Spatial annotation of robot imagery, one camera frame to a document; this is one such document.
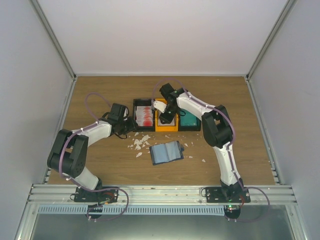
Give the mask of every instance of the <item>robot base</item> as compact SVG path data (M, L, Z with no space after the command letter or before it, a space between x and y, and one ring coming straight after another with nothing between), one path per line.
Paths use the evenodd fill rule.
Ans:
M107 186L102 186L102 181L99 179L98 184L95 190L107 189ZM75 203L102 203L107 202L108 204L116 203L118 201L119 191L116 189L100 191L100 192L91 192L86 191L82 188L76 188L73 201Z
M239 183L227 186L221 181L221 187L206 187L205 197L207 203L250 203L249 191L242 191Z

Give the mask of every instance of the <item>ventilation grille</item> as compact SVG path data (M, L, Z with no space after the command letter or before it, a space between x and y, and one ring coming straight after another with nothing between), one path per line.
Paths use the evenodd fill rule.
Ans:
M86 214L87 205L58 205L43 204L39 214ZM104 205L102 212L91 214L117 215L124 210L123 206ZM223 216L224 206L161 206L161 205L132 205L124 213L127 215L217 215Z

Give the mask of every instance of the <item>bracket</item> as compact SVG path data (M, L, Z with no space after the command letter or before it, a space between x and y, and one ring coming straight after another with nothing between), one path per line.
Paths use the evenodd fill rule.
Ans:
M249 190L242 191L236 197L233 197L229 201L226 200L226 197L222 193L222 187L220 186L211 186L205 188L205 198L207 203L242 203L242 199L244 200L244 203L250 203L250 195Z

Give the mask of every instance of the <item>black container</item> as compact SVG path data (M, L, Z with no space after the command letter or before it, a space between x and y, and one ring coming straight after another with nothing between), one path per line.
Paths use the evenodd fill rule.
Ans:
M136 106L150 106L151 99L133 99L132 117L136 120ZM152 111L152 126L137 126L134 132L154 132L156 131L155 111Z

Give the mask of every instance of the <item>enclosure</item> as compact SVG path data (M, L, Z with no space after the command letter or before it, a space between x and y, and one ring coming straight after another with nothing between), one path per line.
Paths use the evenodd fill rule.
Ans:
M1 239L318 239L319 9L302 0L2 1ZM179 89L173 79L225 106L237 170L267 198L249 189L238 222L224 217L227 201L209 202L203 190L221 186L221 171L203 126L130 132L87 149L85 166L103 185L128 192L99 212L114 217L128 203L119 219L88 221L90 204L74 202L76 186L47 167L58 132L95 122L90 92L131 111L159 81ZM88 105L109 111L97 96ZM149 146L135 144L146 135L150 146L179 141L184 159L152 165Z

